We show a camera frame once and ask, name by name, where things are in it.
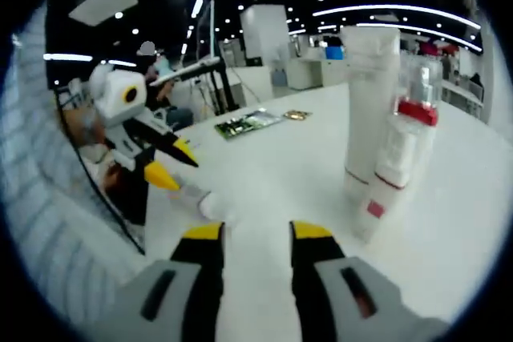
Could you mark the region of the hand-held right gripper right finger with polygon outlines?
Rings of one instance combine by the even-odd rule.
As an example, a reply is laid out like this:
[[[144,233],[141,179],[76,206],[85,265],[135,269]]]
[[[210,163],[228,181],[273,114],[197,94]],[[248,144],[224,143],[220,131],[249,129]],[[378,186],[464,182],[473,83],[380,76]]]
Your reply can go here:
[[[304,341],[440,341],[446,322],[422,317],[400,289],[357,257],[348,257],[322,226],[294,220],[292,292]]]

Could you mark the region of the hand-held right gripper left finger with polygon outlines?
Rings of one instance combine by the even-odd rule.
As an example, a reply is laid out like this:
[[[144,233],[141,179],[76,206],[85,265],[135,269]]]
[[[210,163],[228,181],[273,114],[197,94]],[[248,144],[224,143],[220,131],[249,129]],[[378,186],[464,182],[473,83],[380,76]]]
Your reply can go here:
[[[95,323],[97,341],[214,341],[224,294],[224,223],[192,227]]]

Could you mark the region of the person's left hand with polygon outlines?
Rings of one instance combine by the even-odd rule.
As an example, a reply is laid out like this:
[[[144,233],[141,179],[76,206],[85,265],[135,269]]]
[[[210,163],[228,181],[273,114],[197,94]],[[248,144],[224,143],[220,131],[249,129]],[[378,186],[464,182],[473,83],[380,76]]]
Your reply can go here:
[[[63,112],[63,125],[70,131],[71,141],[78,147],[105,143],[105,130],[95,111],[89,107]],[[120,167],[114,160],[102,161],[96,175],[104,191],[112,189],[118,182]]]

